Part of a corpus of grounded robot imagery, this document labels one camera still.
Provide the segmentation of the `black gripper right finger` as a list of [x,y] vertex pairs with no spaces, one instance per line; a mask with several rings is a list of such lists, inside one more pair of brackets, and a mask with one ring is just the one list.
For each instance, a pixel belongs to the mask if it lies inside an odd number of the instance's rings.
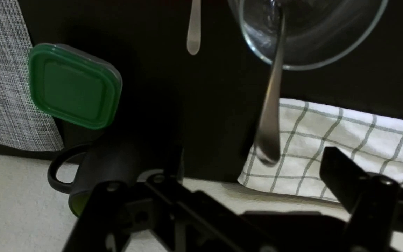
[[389,237],[399,185],[382,175],[369,175],[336,147],[326,147],[320,180],[351,215],[351,237]]

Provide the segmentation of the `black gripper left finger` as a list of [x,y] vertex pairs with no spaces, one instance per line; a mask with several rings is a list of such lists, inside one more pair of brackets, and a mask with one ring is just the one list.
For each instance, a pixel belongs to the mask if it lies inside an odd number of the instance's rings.
[[164,163],[150,170],[145,189],[150,196],[186,196],[190,191],[183,185],[184,159],[183,149],[173,149]]

